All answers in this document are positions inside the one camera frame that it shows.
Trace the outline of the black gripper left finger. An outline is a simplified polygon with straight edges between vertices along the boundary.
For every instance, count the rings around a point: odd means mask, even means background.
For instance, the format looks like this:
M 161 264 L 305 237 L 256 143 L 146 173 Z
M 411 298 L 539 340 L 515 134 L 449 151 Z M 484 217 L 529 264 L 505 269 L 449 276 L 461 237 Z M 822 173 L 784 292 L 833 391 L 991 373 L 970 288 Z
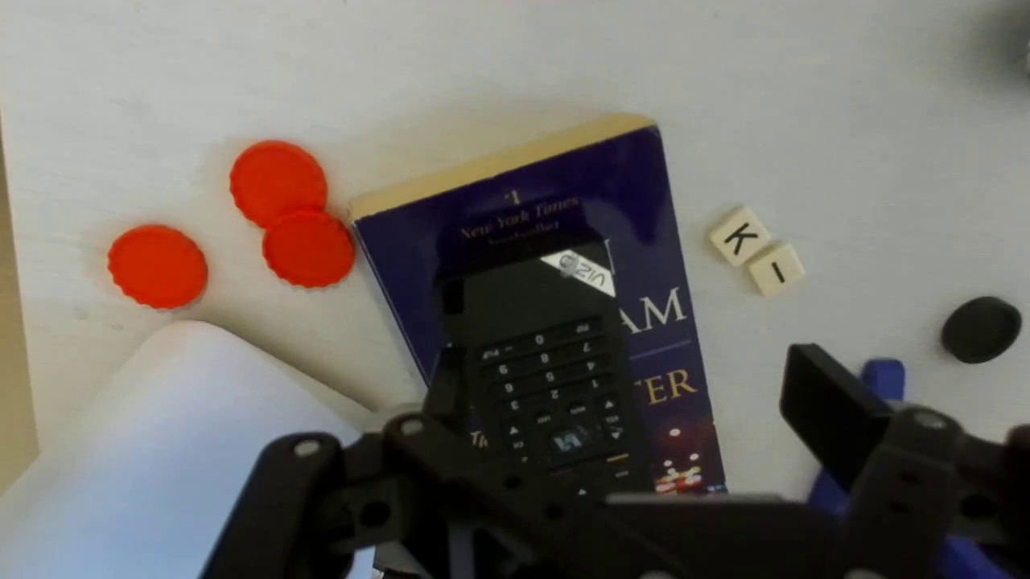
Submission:
M 420 413 L 454 430 L 462 428 L 462 348 L 443 345 Z

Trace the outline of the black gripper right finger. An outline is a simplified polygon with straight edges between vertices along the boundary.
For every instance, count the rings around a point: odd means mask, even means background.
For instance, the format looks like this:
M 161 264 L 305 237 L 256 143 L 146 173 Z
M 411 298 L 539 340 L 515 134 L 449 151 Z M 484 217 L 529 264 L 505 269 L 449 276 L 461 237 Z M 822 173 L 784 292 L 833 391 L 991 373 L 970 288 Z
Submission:
M 904 406 L 868 393 L 822 345 L 787 348 L 778 415 L 844 488 L 860 487 L 893 430 L 912 430 Z

